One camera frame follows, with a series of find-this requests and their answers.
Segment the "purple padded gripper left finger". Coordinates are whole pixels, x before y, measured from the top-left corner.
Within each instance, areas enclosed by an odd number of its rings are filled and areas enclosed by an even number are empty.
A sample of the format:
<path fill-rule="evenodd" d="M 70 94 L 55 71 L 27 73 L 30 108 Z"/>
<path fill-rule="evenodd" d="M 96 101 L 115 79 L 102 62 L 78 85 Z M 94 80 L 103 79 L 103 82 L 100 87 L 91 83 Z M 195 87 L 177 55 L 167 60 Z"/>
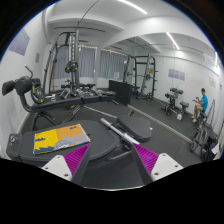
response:
<path fill-rule="evenodd" d="M 66 156 L 56 155 L 42 169 L 70 182 L 80 182 L 90 158 L 90 145 L 86 144 Z"/>

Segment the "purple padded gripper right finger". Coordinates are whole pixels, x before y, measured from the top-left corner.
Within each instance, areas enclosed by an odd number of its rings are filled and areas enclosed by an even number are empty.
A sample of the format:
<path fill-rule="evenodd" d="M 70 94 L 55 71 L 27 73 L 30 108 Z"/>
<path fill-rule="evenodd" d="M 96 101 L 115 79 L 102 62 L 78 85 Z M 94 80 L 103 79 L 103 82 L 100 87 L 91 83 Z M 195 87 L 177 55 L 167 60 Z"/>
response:
<path fill-rule="evenodd" d="M 133 145 L 132 154 L 143 182 L 156 181 L 182 169 L 168 154 L 157 154 L 137 144 Z"/>

